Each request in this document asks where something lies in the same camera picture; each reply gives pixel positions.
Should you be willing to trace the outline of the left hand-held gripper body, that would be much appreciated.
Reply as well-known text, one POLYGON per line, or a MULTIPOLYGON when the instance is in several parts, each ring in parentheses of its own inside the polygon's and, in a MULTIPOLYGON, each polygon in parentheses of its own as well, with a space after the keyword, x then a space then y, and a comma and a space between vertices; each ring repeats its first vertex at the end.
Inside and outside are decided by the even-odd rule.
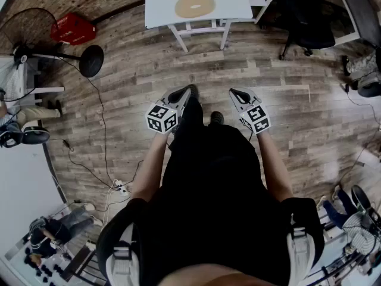
POLYGON ((148 128, 156 133, 169 133, 180 123, 180 113, 182 112, 182 102, 169 102, 158 100, 151 104, 145 113, 145 120, 148 128))

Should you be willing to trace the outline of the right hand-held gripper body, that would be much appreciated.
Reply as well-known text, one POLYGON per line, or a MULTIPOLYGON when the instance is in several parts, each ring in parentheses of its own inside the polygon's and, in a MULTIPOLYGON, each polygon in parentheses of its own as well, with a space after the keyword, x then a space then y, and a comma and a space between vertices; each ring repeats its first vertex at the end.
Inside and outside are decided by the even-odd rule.
POLYGON ((242 123, 256 135, 270 128, 270 118, 263 104, 250 106, 240 117, 242 123))

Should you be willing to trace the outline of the tan wooden ring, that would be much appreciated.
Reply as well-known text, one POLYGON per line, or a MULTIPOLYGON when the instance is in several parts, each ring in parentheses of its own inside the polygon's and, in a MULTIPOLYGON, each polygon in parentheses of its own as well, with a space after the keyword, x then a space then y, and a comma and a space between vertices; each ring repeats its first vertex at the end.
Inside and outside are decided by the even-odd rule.
POLYGON ((175 13, 182 18, 196 18, 214 11, 215 0, 178 0, 175 13))

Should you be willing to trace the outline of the person's left forearm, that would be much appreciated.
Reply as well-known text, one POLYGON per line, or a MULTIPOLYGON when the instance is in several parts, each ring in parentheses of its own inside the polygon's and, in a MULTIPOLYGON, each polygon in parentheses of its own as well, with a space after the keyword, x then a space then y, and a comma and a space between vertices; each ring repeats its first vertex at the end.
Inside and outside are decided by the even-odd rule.
POLYGON ((133 181, 132 198, 149 201, 160 188, 169 134, 156 133, 133 181))

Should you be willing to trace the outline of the person's right forearm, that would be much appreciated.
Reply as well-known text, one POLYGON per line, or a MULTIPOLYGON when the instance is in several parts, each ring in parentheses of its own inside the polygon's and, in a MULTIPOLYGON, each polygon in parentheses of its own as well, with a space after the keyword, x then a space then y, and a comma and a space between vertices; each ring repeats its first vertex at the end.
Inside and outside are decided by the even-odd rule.
POLYGON ((269 193, 279 202, 292 198, 291 177, 269 132, 259 133, 257 139, 269 193))

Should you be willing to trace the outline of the red plastic crate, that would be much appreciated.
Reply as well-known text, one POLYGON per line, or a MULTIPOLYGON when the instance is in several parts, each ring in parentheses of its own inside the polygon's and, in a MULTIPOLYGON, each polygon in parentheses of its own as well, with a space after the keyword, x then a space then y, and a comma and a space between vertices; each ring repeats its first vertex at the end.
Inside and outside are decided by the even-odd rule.
POLYGON ((57 42, 81 45, 95 39, 96 26, 74 13, 68 13, 52 24, 50 36, 57 42))

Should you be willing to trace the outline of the white power strip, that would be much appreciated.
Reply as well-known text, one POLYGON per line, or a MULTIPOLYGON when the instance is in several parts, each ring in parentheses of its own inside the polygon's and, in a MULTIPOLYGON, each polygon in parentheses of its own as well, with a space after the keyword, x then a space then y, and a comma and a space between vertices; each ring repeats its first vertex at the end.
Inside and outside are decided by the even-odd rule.
POLYGON ((130 196, 130 191, 128 190, 128 187, 121 180, 113 180, 113 188, 123 197, 130 196))

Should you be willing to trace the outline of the person's black clothing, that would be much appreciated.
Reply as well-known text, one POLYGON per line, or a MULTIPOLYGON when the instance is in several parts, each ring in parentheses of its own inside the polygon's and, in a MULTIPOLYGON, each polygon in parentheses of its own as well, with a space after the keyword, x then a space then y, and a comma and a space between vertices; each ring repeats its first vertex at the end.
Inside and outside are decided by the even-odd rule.
POLYGON ((234 127, 205 125, 189 98, 165 149, 160 188, 131 198, 101 232, 99 268, 110 286, 157 286, 172 272, 216 264, 275 286, 298 286, 324 249, 311 198, 268 191, 260 147, 234 127))

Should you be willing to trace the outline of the black office chair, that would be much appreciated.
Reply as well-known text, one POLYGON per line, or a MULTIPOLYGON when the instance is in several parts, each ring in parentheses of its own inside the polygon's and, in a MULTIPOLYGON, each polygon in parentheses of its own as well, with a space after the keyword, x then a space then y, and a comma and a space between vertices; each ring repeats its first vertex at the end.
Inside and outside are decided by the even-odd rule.
POLYGON ((289 35, 280 60, 295 43, 310 56, 314 49, 330 48, 336 44, 328 16, 321 10, 321 0, 276 0, 278 17, 270 22, 272 27, 287 30, 289 35))

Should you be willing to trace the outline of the black headset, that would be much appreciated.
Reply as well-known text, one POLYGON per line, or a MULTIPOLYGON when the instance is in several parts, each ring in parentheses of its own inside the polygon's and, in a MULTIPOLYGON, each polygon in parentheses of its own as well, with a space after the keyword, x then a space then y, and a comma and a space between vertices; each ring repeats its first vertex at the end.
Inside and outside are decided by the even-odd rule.
POLYGON ((12 148, 20 144, 39 145, 50 139, 50 133, 42 127, 29 126, 24 129, 14 126, 0 129, 0 148, 12 148))

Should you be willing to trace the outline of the large white table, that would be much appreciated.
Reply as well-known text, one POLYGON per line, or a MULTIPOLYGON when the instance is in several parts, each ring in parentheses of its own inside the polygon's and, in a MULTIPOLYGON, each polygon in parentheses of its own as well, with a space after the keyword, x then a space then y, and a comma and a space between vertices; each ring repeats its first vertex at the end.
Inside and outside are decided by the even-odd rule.
POLYGON ((28 233, 34 219, 63 205, 42 145, 0 148, 0 255, 28 233))

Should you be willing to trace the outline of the group of small black objects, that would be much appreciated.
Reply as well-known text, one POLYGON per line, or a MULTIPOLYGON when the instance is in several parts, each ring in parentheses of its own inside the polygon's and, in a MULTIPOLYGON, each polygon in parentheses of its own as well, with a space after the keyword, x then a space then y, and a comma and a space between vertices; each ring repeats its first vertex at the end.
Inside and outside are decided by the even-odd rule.
POLYGON ((32 278, 38 285, 67 286, 61 277, 64 266, 67 264, 62 251, 57 250, 55 254, 44 257, 40 253, 34 253, 31 247, 26 247, 23 263, 31 269, 32 278))

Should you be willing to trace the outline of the grey table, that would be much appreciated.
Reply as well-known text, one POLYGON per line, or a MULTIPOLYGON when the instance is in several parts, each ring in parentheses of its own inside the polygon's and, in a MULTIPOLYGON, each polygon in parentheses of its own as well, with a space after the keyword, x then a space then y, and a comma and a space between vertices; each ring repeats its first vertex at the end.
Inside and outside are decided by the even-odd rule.
POLYGON ((60 253, 49 259, 42 260, 42 264, 45 265, 44 268, 51 275, 48 275, 42 269, 40 269, 40 273, 37 273, 36 269, 24 263, 25 250, 26 248, 31 249, 30 242, 26 240, 27 235, 18 240, 4 255, 5 264, 26 286, 92 286, 76 276, 72 276, 68 281, 60 277, 60 273, 54 269, 54 266, 56 265, 64 271, 70 264, 70 261, 63 258, 60 253))

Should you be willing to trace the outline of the white shelf frame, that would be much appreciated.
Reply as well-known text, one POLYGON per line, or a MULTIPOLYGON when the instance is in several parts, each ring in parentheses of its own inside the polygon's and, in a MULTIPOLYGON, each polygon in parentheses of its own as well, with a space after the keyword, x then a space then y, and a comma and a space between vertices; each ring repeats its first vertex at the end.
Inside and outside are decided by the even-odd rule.
POLYGON ((16 65, 13 56, 0 55, 0 91, 8 107, 33 102, 34 94, 62 92, 64 87, 38 88, 38 59, 32 58, 16 65))

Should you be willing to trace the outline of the dark-top desk with white frame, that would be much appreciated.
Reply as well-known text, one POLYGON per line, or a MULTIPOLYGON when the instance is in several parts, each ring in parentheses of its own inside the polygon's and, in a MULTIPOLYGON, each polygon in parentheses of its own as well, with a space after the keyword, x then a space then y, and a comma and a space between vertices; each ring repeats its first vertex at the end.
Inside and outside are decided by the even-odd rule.
POLYGON ((381 26, 370 0, 342 0, 349 14, 354 32, 335 39, 335 46, 362 39, 381 47, 381 26))

